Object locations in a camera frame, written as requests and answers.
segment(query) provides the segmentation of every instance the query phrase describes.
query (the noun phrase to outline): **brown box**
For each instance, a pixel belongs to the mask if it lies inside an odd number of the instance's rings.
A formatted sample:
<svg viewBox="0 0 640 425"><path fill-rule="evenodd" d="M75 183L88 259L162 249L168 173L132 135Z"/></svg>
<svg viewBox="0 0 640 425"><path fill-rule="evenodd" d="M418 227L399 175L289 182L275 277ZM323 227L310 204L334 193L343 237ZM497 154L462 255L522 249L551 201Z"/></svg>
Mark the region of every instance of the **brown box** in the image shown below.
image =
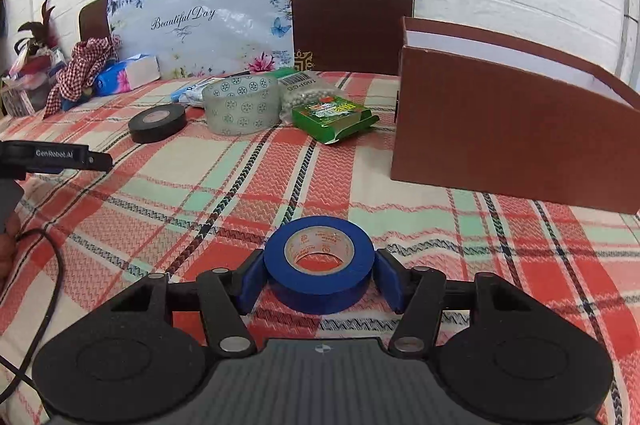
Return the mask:
<svg viewBox="0 0 640 425"><path fill-rule="evenodd" d="M635 213L640 96L559 50L404 19L391 178Z"/></svg>

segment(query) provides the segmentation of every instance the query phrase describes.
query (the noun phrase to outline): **black electrical tape roll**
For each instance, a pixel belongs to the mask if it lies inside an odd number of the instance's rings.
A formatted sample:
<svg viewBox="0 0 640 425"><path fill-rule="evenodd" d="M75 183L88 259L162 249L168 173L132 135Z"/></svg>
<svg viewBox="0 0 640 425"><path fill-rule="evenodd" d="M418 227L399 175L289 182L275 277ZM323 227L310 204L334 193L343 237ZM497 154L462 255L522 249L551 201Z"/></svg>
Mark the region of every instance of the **black electrical tape roll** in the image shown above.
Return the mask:
<svg viewBox="0 0 640 425"><path fill-rule="evenodd" d="M131 118L129 132L136 144L152 144L169 138L186 125L184 107L180 104L165 104Z"/></svg>

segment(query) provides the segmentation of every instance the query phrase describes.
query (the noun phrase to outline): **human hand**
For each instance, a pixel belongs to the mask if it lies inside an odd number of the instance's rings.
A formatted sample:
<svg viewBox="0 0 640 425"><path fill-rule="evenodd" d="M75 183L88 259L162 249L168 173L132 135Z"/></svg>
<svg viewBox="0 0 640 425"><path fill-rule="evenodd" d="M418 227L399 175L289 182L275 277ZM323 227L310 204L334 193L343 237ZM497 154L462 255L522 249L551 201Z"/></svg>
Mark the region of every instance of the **human hand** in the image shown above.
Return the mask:
<svg viewBox="0 0 640 425"><path fill-rule="evenodd" d="M4 233L0 233L0 289L14 265L15 238L20 231L20 218L15 212L4 224Z"/></svg>

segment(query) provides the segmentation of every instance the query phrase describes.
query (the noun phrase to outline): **green box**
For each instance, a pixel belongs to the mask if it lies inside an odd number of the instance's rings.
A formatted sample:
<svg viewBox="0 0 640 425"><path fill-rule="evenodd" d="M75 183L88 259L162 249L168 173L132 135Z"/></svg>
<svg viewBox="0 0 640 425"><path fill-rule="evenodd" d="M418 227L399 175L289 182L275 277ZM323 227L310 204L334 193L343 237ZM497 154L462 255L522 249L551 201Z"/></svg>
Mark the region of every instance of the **green box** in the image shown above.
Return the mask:
<svg viewBox="0 0 640 425"><path fill-rule="evenodd" d="M323 144L339 142L380 119L365 106L342 97L323 98L320 102L293 108L291 116L297 128Z"/></svg>

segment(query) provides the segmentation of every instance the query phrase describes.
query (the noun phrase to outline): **table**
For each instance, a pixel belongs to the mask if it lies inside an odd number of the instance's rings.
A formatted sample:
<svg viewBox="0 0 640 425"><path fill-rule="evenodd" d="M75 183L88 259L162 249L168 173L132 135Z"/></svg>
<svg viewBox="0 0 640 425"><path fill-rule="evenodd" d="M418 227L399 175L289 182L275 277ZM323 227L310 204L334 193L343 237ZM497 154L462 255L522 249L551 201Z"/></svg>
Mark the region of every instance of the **table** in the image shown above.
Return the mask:
<svg viewBox="0 0 640 425"><path fill-rule="evenodd" d="M155 82L128 94L94 98L44 121L12 121L2 140L88 144L114 168L32 176L18 211L25 228L44 227L60 244L64 295L46 339L152 271L193 280L212 267L236 267L282 223L328 214L362 227L376 247L404 264L430 265L452 279L479 271L503 276L603 342L615 382L603 423L640 424L640 219L389 179L398 78L324 73L378 116L376 128L337 145L278 127L240 137L208 131L204 112L157 144L137 145L127 122L166 103L180 82ZM0 295L0 354L19 364L44 314L55 258L42 241L20 246ZM268 337L369 337L388 341L399 316L373 286L336 315L309 316L263 290L245 323L258 344ZM176 315L202 340L197 315ZM468 325L446 312L438 342ZM2 375L9 380L4 369ZM14 425L46 420L22 384L4 409Z"/></svg>

